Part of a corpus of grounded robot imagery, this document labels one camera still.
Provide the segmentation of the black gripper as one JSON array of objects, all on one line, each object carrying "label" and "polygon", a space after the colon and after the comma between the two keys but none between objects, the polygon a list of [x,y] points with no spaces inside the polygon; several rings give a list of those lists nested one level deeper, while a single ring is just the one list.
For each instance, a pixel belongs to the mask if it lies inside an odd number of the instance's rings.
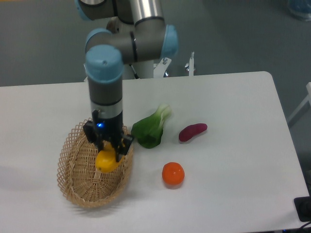
[{"label": "black gripper", "polygon": [[104,148],[104,140],[114,143],[116,162],[126,156],[134,141],[131,134],[124,134],[122,112],[112,118],[102,118],[99,110],[92,112],[92,120],[83,125],[83,131],[89,143],[93,143],[98,152]]}]

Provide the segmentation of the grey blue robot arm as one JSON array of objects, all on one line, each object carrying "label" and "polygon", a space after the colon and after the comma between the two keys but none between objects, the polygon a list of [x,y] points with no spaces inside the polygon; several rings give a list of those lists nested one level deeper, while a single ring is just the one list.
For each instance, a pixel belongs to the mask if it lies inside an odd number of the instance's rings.
[{"label": "grey blue robot arm", "polygon": [[92,30],[85,45],[84,66],[92,119],[83,129],[88,141],[98,150],[104,149],[104,141],[109,142],[118,162],[133,142],[133,137],[122,128],[124,66],[172,58],[178,51],[177,31],[165,23],[158,0],[77,0],[75,5],[84,20],[116,17],[133,25],[128,32]]}]

